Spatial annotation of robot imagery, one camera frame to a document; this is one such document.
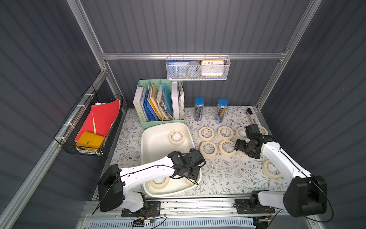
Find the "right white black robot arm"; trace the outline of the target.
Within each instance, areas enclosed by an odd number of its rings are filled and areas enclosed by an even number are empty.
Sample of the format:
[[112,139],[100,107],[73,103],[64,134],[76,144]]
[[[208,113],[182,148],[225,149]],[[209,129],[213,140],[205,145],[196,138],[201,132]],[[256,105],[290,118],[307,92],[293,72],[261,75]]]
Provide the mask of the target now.
[[292,217],[307,217],[324,214],[331,205],[327,198],[327,183],[321,176],[300,166],[271,135],[263,135],[257,124],[245,127],[249,141],[237,139],[234,149],[248,157],[267,157],[288,182],[286,191],[254,191],[249,206],[258,211],[265,207],[286,210]]

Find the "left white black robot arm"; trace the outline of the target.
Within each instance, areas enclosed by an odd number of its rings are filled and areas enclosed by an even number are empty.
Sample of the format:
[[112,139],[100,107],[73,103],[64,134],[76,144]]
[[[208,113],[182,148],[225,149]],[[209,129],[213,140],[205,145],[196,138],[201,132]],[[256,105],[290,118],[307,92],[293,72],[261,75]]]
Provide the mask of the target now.
[[121,207],[144,214],[148,209],[146,197],[142,193],[129,193],[131,189],[163,177],[185,178],[198,185],[198,175],[205,164],[201,152],[191,148],[188,153],[173,151],[157,161],[137,167],[121,169],[117,164],[111,165],[97,182],[99,204],[95,209],[108,212]]

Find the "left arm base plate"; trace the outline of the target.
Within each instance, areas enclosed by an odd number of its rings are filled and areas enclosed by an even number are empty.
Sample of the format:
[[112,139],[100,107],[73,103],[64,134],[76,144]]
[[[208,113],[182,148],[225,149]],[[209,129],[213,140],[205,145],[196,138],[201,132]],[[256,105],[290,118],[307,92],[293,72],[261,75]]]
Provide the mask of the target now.
[[121,217],[158,217],[160,216],[161,202],[160,201],[148,201],[140,210],[131,212],[130,210],[123,209]]

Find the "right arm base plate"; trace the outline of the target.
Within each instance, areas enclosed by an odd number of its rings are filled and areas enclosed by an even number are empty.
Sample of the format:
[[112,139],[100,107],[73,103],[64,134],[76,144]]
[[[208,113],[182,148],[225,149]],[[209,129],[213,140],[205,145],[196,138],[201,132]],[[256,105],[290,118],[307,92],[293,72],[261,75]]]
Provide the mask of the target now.
[[266,207],[260,205],[258,202],[251,201],[250,199],[235,199],[233,207],[236,209],[238,214],[254,214],[254,213],[266,213],[273,214],[275,209],[272,207]]

